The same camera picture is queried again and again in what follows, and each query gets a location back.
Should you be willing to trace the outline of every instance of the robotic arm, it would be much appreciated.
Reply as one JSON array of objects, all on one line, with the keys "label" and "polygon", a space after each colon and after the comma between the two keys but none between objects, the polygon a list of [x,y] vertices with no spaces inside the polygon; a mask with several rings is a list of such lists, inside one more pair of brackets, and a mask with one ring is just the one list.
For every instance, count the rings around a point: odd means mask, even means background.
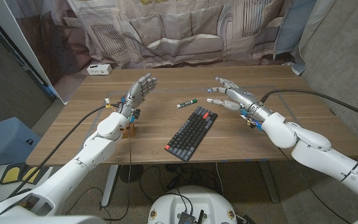
[{"label": "robotic arm", "polygon": [[0,217],[61,214],[65,200],[88,172],[113,154],[116,142],[122,137],[120,128],[133,122],[134,109],[156,84],[156,78],[150,78],[149,73],[135,82],[117,112],[99,123],[95,133],[85,141],[83,149],[39,187],[0,202]]},{"label": "robotic arm", "polygon": [[277,146],[295,146],[292,157],[299,163],[327,174],[358,194],[358,162],[331,148],[329,140],[313,131],[302,128],[294,122],[284,123],[285,118],[268,109],[248,91],[239,88],[232,81],[216,77],[224,85],[209,92],[226,94],[231,101],[207,99],[207,102],[223,105],[230,110],[240,110],[241,116],[253,127],[263,130]]}]

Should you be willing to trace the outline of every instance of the white marker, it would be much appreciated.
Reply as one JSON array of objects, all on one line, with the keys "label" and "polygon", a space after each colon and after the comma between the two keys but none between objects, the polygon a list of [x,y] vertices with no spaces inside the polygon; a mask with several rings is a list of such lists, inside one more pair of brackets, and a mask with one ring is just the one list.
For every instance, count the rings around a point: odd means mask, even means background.
[{"label": "white marker", "polygon": [[188,101],[186,103],[181,103],[181,104],[177,105],[177,108],[182,108],[184,106],[188,106],[188,105],[193,104],[193,103],[197,103],[197,100],[194,99],[194,100],[190,100],[190,101]]}]

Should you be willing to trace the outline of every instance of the black cable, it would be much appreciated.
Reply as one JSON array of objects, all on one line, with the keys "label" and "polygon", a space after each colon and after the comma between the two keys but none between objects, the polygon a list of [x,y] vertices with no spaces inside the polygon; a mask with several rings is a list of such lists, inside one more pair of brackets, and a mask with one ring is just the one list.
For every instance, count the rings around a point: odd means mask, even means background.
[{"label": "black cable", "polygon": [[91,187],[91,188],[88,188],[87,190],[85,190],[79,197],[78,199],[74,202],[73,206],[70,207],[69,210],[67,210],[64,215],[71,215],[70,212],[73,210],[73,208],[75,207],[75,205],[78,203],[78,201],[82,198],[82,196],[84,196],[85,193],[89,192],[90,190],[92,189],[96,189],[96,190],[99,190],[100,193],[103,195],[103,191],[99,188],[99,187]]},{"label": "black cable", "polygon": [[23,180],[23,182],[8,196],[8,198],[11,198],[13,196],[15,196],[16,193],[18,193],[18,191],[20,191],[20,189],[31,179],[32,176],[34,176],[38,170],[40,170],[42,168],[42,166],[53,156],[53,154],[56,152],[56,150],[63,144],[63,142],[69,137],[69,135],[87,118],[89,117],[91,114],[97,112],[98,110],[101,110],[103,108],[105,108],[106,106],[101,106],[99,108],[96,108],[95,110],[89,112],[87,115],[85,115],[75,126],[74,128],[72,128],[67,134],[66,136],[59,142],[59,144],[57,144],[57,146],[50,152],[50,154],[37,166],[37,168],[35,168],[35,170],[25,179]]},{"label": "black cable", "polygon": [[221,192],[221,189],[219,188],[219,184],[218,184],[218,182],[217,182],[218,177],[217,177],[217,175],[216,175],[214,172],[211,172],[211,171],[209,171],[209,170],[194,168],[194,167],[187,167],[187,168],[184,168],[184,169],[183,169],[183,168],[180,168],[180,169],[181,169],[180,175],[181,175],[182,173],[189,173],[189,172],[192,173],[191,177],[187,180],[188,183],[190,183],[190,181],[193,179],[193,175],[194,175],[194,174],[196,174],[196,175],[199,174],[200,176],[201,176],[201,173],[205,174],[206,177],[208,177],[209,179],[211,179],[211,180],[214,182],[214,184],[215,184],[215,191],[220,192],[221,195],[223,194],[223,193]]},{"label": "black cable", "polygon": [[125,214],[121,217],[121,218],[111,218],[110,213],[107,211],[106,208],[105,211],[109,214],[110,218],[104,218],[104,220],[106,221],[119,221],[122,220],[128,213],[129,210],[129,202],[130,202],[130,191],[131,191],[131,186],[130,186],[130,180],[131,180],[131,165],[132,165],[132,148],[131,148],[131,137],[128,134],[128,140],[129,140],[129,175],[128,175],[128,204],[127,204],[127,210],[125,211]]},{"label": "black cable", "polygon": [[164,191],[167,191],[165,189],[165,187],[163,186],[162,182],[161,182],[161,170],[159,167],[157,166],[151,166],[149,168],[147,168],[146,170],[143,171],[143,174],[141,175],[141,177],[139,178],[139,187],[140,187],[140,190],[143,192],[143,194],[147,197],[147,199],[151,202],[151,203],[154,203],[153,200],[147,195],[147,193],[144,191],[143,187],[142,187],[142,177],[143,175],[146,173],[146,171],[148,171],[149,169],[151,168],[157,168],[158,169],[158,174],[159,174],[159,179],[160,179],[160,185],[161,185],[161,188],[164,190]]},{"label": "black cable", "polygon": [[175,193],[165,193],[165,194],[163,194],[163,195],[161,195],[161,196],[164,196],[164,195],[176,195],[176,196],[180,196],[180,197],[182,197],[182,199],[183,198],[185,198],[185,199],[187,199],[187,201],[189,201],[189,203],[190,203],[190,206],[191,206],[191,212],[190,212],[190,215],[192,215],[193,214],[193,204],[191,203],[191,201],[186,197],[186,196],[183,196],[183,195],[181,195],[181,194],[175,194]]},{"label": "black cable", "polygon": [[355,108],[354,106],[348,105],[347,103],[344,103],[344,102],[342,102],[342,101],[339,101],[339,100],[337,100],[337,99],[335,99],[335,98],[332,98],[332,97],[330,97],[330,96],[324,95],[324,94],[322,94],[322,93],[318,93],[318,92],[316,92],[316,91],[310,91],[310,90],[298,90],[298,89],[272,90],[272,91],[266,93],[265,96],[262,97],[262,99],[261,99],[260,101],[261,101],[262,103],[265,103],[265,101],[267,100],[267,98],[269,97],[269,95],[271,95],[271,94],[273,94],[273,93],[280,93],[280,92],[298,92],[298,93],[308,93],[308,94],[320,96],[320,97],[323,97],[323,98],[325,98],[325,99],[327,99],[327,100],[330,100],[330,101],[332,101],[332,102],[335,102],[335,103],[337,103],[337,104],[339,104],[339,105],[342,105],[342,106],[344,106],[344,107],[346,107],[346,108],[349,108],[350,110],[355,111],[355,112],[358,113],[358,109]]},{"label": "black cable", "polygon": [[[103,191],[99,188],[99,187],[91,187],[91,188],[88,188],[87,190],[85,190],[81,195],[80,197],[78,197],[78,199],[74,202],[73,206],[71,206],[71,208],[69,210],[67,210],[67,212],[64,213],[64,215],[71,215],[70,212],[71,210],[75,207],[75,205],[78,203],[78,201],[80,201],[80,199],[82,198],[82,196],[84,196],[85,193],[89,192],[90,190],[92,189],[96,189],[96,190],[99,190],[99,192],[103,195]],[[109,211],[106,210],[106,208],[104,208],[104,210],[107,212],[107,214],[109,215],[109,218],[111,218],[111,215],[109,213]]]},{"label": "black cable", "polygon": [[302,177],[303,181],[305,182],[305,184],[308,186],[309,190],[311,191],[311,193],[313,193],[313,195],[326,207],[328,208],[328,210],[330,210],[333,214],[335,214],[337,217],[339,217],[341,220],[345,221],[348,224],[351,224],[349,221],[347,221],[345,218],[343,218],[342,216],[340,216],[338,213],[336,213],[334,210],[332,210],[330,207],[328,207],[328,205],[326,205],[318,196],[317,194],[314,192],[314,190],[311,188],[311,186],[309,185],[309,183],[306,181],[306,179],[303,177],[303,175],[301,174],[301,172],[295,167],[295,165],[292,163],[292,161],[290,160],[290,158],[288,158],[288,156],[278,147],[278,149],[280,150],[280,152],[287,158],[287,160],[290,162],[291,166],[299,173],[299,175]]},{"label": "black cable", "polygon": [[183,199],[183,197],[181,196],[181,194],[180,194],[180,192],[179,192],[179,188],[176,187],[176,189],[177,189],[177,191],[178,191],[178,194],[180,195],[181,200],[182,200],[183,203],[185,204],[185,213],[187,213],[187,206],[186,206],[185,199]]}]

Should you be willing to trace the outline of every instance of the black keyboard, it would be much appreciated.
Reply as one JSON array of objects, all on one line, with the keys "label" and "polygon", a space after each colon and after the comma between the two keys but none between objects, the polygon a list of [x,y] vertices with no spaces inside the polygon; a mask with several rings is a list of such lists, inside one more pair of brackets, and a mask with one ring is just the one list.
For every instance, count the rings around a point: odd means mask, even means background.
[{"label": "black keyboard", "polygon": [[214,123],[216,117],[218,117],[216,113],[210,112],[200,106],[197,107],[165,146],[165,150],[187,162]]}]

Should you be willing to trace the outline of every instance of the small white box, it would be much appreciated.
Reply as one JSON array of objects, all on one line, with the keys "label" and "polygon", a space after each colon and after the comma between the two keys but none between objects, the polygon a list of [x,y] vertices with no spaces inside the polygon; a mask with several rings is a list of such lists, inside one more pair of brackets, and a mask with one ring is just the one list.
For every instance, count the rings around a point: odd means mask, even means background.
[{"label": "small white box", "polygon": [[109,75],[112,68],[110,64],[90,65],[87,71],[90,75]]}]

